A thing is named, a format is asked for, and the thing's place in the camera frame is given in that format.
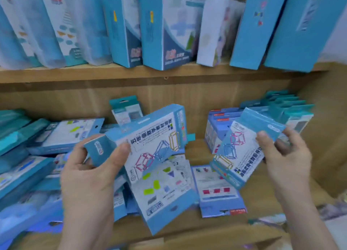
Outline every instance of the shelf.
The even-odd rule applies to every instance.
[[[317,63],[312,71],[327,71],[333,63]],[[229,61],[222,61],[215,67],[207,67],[191,62],[166,71],[158,71],[141,65],[135,68],[125,68],[118,64],[93,66],[82,64],[60,69],[37,67],[26,70],[10,71],[0,68],[0,84],[22,82],[54,82],[54,81],[84,81],[104,79],[154,78],[175,76],[205,76],[205,75],[247,75],[255,73],[284,73],[288,71],[261,66],[259,70],[249,70],[229,66]]]
[[[189,142],[186,147],[186,158],[189,159],[192,166],[208,164],[212,157],[213,155],[211,155],[203,139]],[[333,199],[314,180],[311,180],[310,187],[313,201],[316,205],[332,203]],[[151,236],[149,229],[141,217],[126,216],[115,222],[111,245],[120,245],[165,236],[165,239],[171,238],[172,245],[176,246],[176,248],[172,247],[172,249],[177,249],[177,246],[180,244],[179,242],[185,242],[186,244],[193,239],[198,240],[198,238],[204,238],[206,244],[210,242],[211,246],[211,240],[213,240],[216,234],[223,235],[224,237],[228,237],[228,234],[244,235],[243,237],[241,236],[243,241],[237,241],[236,238],[235,240],[230,239],[230,243],[234,243],[235,241],[237,244],[251,243],[280,236],[276,229],[270,230],[269,227],[255,228],[254,226],[247,225],[248,219],[282,212],[282,208],[275,198],[264,163],[258,166],[245,187],[241,189],[241,196],[247,207],[247,214],[203,219],[199,208],[193,207],[169,223],[154,237]],[[52,246],[52,249],[55,249],[59,243],[59,239],[60,235],[32,234],[27,236],[26,242],[32,245],[32,249],[46,250],[51,249],[47,247],[49,245]],[[25,248],[23,247],[23,249],[31,250],[28,245]]]

